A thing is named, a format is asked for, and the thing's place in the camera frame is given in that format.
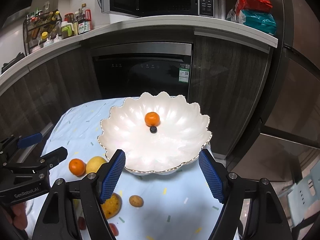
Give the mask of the left hand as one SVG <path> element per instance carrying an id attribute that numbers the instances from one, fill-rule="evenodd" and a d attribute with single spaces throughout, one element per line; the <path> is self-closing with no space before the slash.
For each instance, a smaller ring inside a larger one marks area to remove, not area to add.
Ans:
<path id="1" fill-rule="evenodd" d="M 19 230 L 25 230 L 28 221 L 27 221 L 27 215 L 25 211 L 25 203 L 19 203 L 11 207 L 13 216 L 8 214 L 6 210 L 4 210 L 4 214 L 9 221 L 10 224 L 13 224 L 14 227 L 16 227 Z"/>

